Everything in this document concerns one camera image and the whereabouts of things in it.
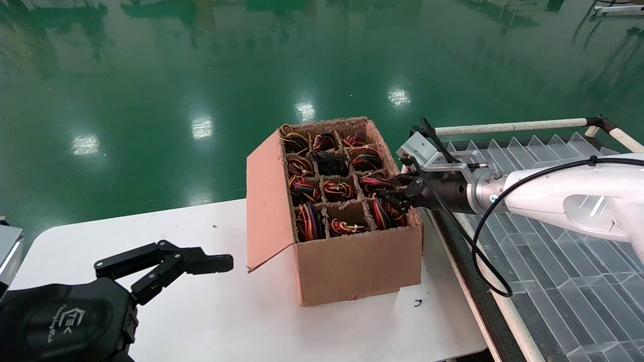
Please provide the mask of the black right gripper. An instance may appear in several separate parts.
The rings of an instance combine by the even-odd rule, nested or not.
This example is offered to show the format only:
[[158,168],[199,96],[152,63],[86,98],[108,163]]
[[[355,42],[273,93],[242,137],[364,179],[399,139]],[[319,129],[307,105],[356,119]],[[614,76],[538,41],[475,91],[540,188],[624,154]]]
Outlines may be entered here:
[[376,191],[376,196],[385,198],[401,215],[411,208],[439,210],[443,207],[436,199],[439,196],[447,209],[454,213],[474,215],[476,211],[468,199],[468,183],[462,175],[454,173],[429,173],[428,183],[418,174],[398,174],[385,178],[384,186]]

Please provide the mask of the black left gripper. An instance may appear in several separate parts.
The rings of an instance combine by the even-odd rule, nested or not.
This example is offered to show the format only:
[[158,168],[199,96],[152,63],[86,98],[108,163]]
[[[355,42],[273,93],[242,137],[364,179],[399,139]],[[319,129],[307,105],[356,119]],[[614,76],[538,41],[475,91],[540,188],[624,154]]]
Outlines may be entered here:
[[[132,284],[132,297],[113,281],[152,266]],[[131,361],[136,305],[147,304],[183,274],[230,272],[234,257],[161,240],[106,257],[94,268],[96,277],[111,280],[8,291],[2,298],[1,360]]]

